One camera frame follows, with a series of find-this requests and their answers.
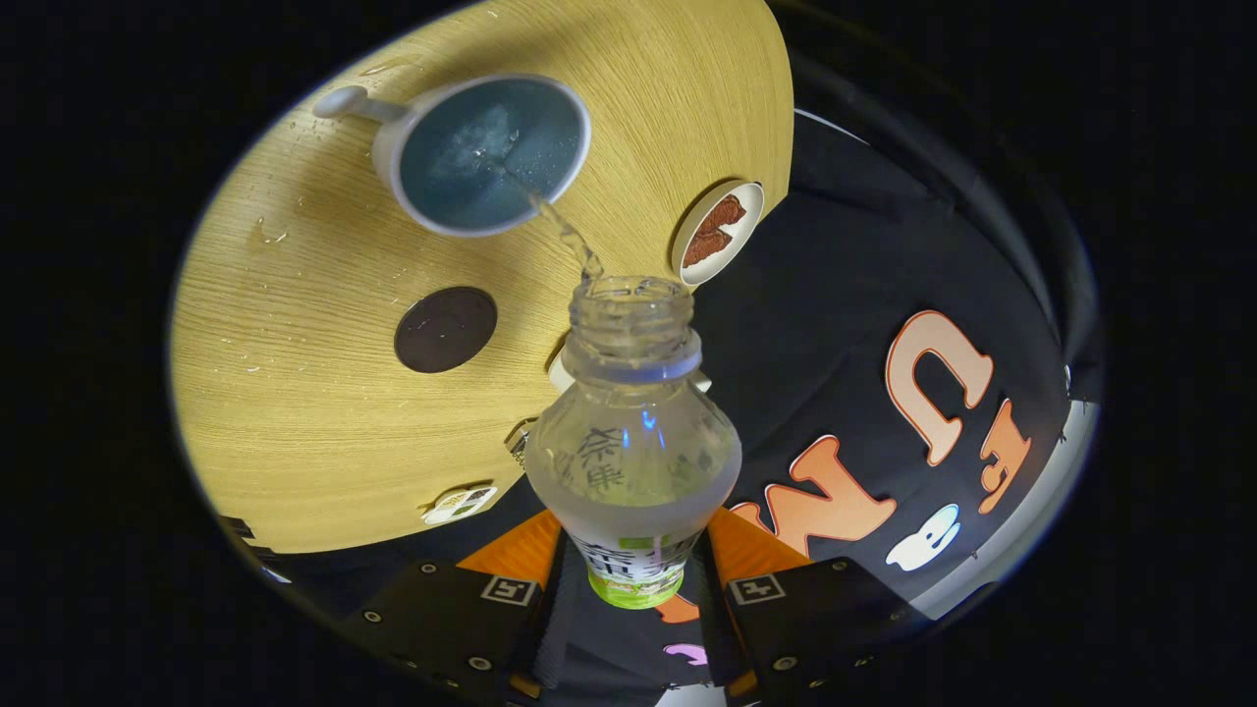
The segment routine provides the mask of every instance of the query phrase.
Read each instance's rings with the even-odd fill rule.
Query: small white plate
[[[681,267],[685,252],[689,250],[690,242],[698,234],[703,220],[708,218],[711,209],[715,209],[716,204],[730,194],[738,198],[738,203],[742,204],[742,208],[747,213],[738,223],[720,226],[720,230],[732,238],[729,245],[725,245],[724,250],[713,253],[688,268]],[[738,255],[742,247],[747,244],[747,240],[750,239],[750,231],[755,230],[755,226],[759,224],[759,216],[763,213],[764,187],[759,182],[730,180],[716,185],[711,191],[704,194],[694,208],[690,209],[690,213],[685,215],[685,219],[681,220],[681,226],[676,230],[676,240],[672,242],[672,272],[681,278],[683,283],[690,287],[696,287],[714,278],[716,273],[723,270]]]

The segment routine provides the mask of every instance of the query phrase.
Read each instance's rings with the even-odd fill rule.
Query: wooden table
[[[519,478],[503,442],[557,396],[546,362],[568,328],[573,257],[538,220],[483,239],[425,231],[376,179],[375,123],[310,113],[346,84],[405,102],[500,72],[554,77],[588,106],[588,160],[557,206],[611,274],[671,276],[674,231],[718,181],[762,181],[766,213],[786,195],[793,93],[762,0],[491,0],[353,63],[228,176],[176,293],[180,429],[250,543],[380,542],[436,527],[420,515],[446,489]],[[447,372],[406,369],[400,318],[453,286],[494,298],[493,338]]]

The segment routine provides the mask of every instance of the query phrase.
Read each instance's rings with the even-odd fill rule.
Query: white logo
[[[886,564],[899,562],[905,572],[910,572],[938,556],[939,552],[952,543],[955,533],[960,532],[960,523],[955,518],[960,515],[960,507],[949,503],[930,516],[930,520],[921,525],[916,533],[899,541],[899,545],[886,555]]]

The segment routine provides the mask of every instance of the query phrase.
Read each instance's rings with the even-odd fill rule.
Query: orange panel
[[[561,526],[548,509],[509,530],[459,562],[464,570],[530,580],[546,589]]]
[[[727,508],[708,523],[720,590],[732,580],[781,572],[812,564],[806,555],[759,530]]]

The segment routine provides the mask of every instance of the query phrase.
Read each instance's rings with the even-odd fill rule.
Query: green label
[[[669,545],[669,540],[672,536],[665,535],[659,538],[660,545]],[[654,537],[621,537],[620,538],[621,550],[654,550],[655,538]]]

